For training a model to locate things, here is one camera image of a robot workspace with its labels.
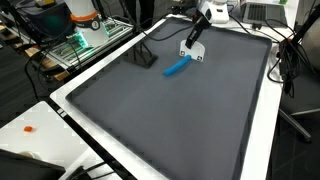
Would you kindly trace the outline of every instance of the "blue foam piece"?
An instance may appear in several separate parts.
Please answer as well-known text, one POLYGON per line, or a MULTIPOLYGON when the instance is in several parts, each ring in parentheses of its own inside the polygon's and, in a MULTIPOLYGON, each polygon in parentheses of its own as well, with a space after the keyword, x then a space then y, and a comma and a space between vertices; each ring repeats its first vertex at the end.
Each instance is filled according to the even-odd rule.
POLYGON ((184 65, 186 65, 190 60, 191 60, 190 55, 185 56, 180 61, 178 61, 175 65, 173 65, 171 68, 166 69, 163 72, 163 74, 165 76, 171 76, 172 74, 176 73, 179 69, 181 69, 184 65))

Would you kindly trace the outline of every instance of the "small orange object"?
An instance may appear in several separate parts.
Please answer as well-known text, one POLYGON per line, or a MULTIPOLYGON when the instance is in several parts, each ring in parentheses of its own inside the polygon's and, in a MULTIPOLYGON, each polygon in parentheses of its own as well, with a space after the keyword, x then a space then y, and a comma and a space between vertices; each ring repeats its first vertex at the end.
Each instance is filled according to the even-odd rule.
POLYGON ((32 131, 32 127, 31 126, 26 126, 26 127, 24 127, 24 131, 31 132, 32 131))

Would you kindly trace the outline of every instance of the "orange object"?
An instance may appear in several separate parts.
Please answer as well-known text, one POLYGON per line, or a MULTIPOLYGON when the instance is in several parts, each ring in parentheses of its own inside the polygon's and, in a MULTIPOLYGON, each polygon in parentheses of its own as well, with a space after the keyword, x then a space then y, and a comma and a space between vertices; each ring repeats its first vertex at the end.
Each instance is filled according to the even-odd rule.
POLYGON ((26 127, 24 127, 24 131, 31 132, 32 131, 32 127, 31 126, 26 126, 26 127))
POLYGON ((88 21, 90 19, 95 18, 98 15, 97 11, 93 12, 92 14, 89 14, 87 16, 75 16, 71 14, 71 19, 73 21, 88 21))

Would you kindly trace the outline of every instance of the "gray mat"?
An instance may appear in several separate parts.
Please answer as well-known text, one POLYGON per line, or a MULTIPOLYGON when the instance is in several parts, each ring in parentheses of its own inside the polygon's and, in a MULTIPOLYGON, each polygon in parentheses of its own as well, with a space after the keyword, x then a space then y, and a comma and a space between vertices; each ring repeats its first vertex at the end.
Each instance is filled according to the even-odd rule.
MULTIPOLYGON (((170 18, 153 37, 189 25, 170 18)), ((170 179, 239 179, 271 41, 212 28, 199 38, 204 62, 163 76, 190 31, 147 39, 150 69, 120 57, 67 99, 170 179)))

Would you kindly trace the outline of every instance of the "white table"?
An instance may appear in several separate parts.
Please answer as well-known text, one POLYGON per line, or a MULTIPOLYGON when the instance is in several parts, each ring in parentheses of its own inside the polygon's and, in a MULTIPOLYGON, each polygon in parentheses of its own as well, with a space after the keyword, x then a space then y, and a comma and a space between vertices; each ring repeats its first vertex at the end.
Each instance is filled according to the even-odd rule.
MULTIPOLYGON (((44 162, 66 169, 60 178, 66 179, 77 167, 84 169, 103 160, 77 135, 73 129, 45 102, 40 102, 0 129, 0 149, 14 153, 32 152, 44 162), (32 132, 25 132, 32 126, 32 132)), ((88 174, 91 177, 112 172, 103 165, 88 174)), ((101 179, 121 179, 112 174, 101 179)))
MULTIPOLYGON (((287 15, 288 24, 293 28, 294 21, 298 9, 298 0, 289 0, 285 10, 287 15)), ((164 20, 159 21, 152 29, 151 32, 161 25, 164 20)), ((230 20, 225 25, 214 25, 223 28, 234 28, 239 25, 230 20)), ((250 25, 244 24, 246 28, 250 28, 250 25)), ((288 29, 278 29, 286 36, 291 34, 288 29)), ((282 37, 267 27, 263 27, 261 31, 282 40, 282 37)), ((102 128, 97 126, 84 114, 73 107, 65 97, 73 91, 80 84, 85 82, 103 67, 108 65, 122 53, 126 52, 131 46, 137 43, 144 37, 140 34, 136 38, 123 45, 121 48, 108 55, 97 64, 83 72, 78 77, 55 91, 50 95, 51 99, 55 101, 66 113, 68 113, 77 123, 82 126, 86 131, 91 134, 114 158, 116 158, 125 168, 127 168, 138 179, 166 179, 162 174, 153 169, 150 165, 145 163, 142 159, 137 157, 134 153, 128 150, 124 145, 118 142, 115 138, 109 135, 102 128)), ((267 167, 272 147, 272 140, 275 130, 275 124, 278 114, 278 107, 280 104, 281 85, 272 83, 266 77, 267 70, 276 61, 275 53, 277 52, 277 45, 272 47, 272 51, 269 56, 268 66, 265 70, 265 76, 263 78, 262 87, 259 94, 259 99, 256 107, 256 112, 253 119, 252 130, 248 142, 248 147, 245 155, 245 161, 243 165, 242 180, 262 180, 265 179, 267 173, 267 167)))

